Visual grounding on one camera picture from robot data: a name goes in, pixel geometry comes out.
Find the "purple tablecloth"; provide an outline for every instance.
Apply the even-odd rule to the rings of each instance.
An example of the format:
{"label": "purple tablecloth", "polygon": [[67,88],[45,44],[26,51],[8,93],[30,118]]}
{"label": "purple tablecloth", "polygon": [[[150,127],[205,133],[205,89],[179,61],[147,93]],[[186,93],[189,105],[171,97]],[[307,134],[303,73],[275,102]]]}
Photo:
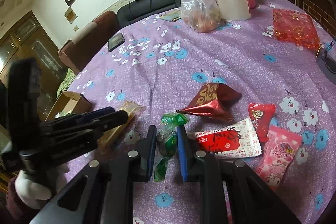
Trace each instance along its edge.
{"label": "purple tablecloth", "polygon": [[[171,23],[158,15],[125,27],[120,30],[126,40],[123,46],[109,53],[105,45],[69,90],[84,94],[94,109],[118,109],[124,100],[146,106],[114,144],[109,158],[132,149],[139,135],[127,132],[135,129],[143,138],[150,124],[158,125],[162,114],[185,107],[204,82],[226,83],[242,93],[231,109],[236,121],[248,116],[250,102],[274,103],[272,123],[303,135],[304,142],[277,195],[302,223],[314,223],[336,190],[331,119],[336,114],[336,89],[319,70],[314,54],[271,37],[273,8],[301,10],[285,0],[257,3],[250,20],[232,21],[211,33],[195,33],[182,21]],[[314,24],[321,42],[331,42]],[[191,118],[188,131],[227,125]],[[93,151],[72,160],[68,179],[93,158],[101,156]],[[245,160],[255,167],[261,159],[262,155]],[[175,155],[165,182],[135,183],[134,223],[199,223],[198,184],[181,183],[179,173]]]}

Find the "candy wrapper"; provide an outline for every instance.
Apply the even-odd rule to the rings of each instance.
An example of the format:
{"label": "candy wrapper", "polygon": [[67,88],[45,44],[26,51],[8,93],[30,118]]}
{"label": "candy wrapper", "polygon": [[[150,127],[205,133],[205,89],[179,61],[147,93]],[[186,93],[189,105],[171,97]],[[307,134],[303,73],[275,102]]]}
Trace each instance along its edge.
{"label": "candy wrapper", "polygon": [[268,126],[275,112],[275,105],[250,103],[249,116],[260,142],[267,142]]}
{"label": "candy wrapper", "polygon": [[175,155],[177,148],[176,127],[189,121],[187,115],[179,113],[166,113],[162,116],[156,139],[160,153],[154,162],[154,181],[165,180],[168,161]]}
{"label": "candy wrapper", "polygon": [[276,191],[287,166],[301,146],[302,137],[285,129],[270,126],[268,138],[263,161],[256,168],[256,173],[273,191]]}
{"label": "candy wrapper", "polygon": [[260,143],[249,117],[222,129],[188,133],[188,137],[197,140],[203,150],[221,159],[256,157],[261,154]]}
{"label": "candy wrapper", "polygon": [[294,42],[298,46],[317,51],[320,39],[311,17],[285,9],[273,9],[273,26],[277,40]]}
{"label": "candy wrapper", "polygon": [[139,112],[144,109],[144,106],[138,105],[135,102],[125,101],[119,110],[125,110],[127,112],[127,123],[104,132],[103,136],[101,136],[97,141],[99,153],[104,155],[115,139],[128,126],[135,114],[139,114]]}
{"label": "candy wrapper", "polygon": [[187,107],[176,112],[230,122],[232,115],[229,109],[241,96],[225,84],[208,83],[202,86]]}

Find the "maroon cloth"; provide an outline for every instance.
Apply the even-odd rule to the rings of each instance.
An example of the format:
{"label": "maroon cloth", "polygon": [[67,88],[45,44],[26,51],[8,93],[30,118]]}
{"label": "maroon cloth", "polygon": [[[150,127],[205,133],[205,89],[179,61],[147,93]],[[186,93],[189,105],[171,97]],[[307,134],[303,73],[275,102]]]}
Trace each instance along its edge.
{"label": "maroon cloth", "polygon": [[6,207],[9,213],[14,218],[16,224],[28,224],[37,215],[39,210],[29,208],[19,198],[15,190],[16,178],[17,177],[12,178],[8,183],[8,195],[7,195]]}

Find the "cartoon character print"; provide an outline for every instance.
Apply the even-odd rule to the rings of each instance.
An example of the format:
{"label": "cartoon character print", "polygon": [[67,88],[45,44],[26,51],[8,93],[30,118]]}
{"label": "cartoon character print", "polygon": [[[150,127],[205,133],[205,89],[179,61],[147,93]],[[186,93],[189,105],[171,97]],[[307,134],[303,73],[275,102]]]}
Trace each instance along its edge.
{"label": "cartoon character print", "polygon": [[278,160],[276,164],[269,166],[271,175],[266,177],[265,181],[270,186],[278,186],[284,173],[285,173],[286,164]]}

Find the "pink snack package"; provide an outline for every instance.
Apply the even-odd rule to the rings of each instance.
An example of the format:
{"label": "pink snack package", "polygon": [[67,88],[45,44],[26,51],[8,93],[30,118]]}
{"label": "pink snack package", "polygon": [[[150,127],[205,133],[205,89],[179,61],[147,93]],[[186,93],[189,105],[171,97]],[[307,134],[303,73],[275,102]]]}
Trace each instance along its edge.
{"label": "pink snack package", "polygon": [[273,191],[276,191],[287,166],[301,146],[302,137],[275,126],[269,127],[267,137],[263,161],[257,166],[256,173]]}

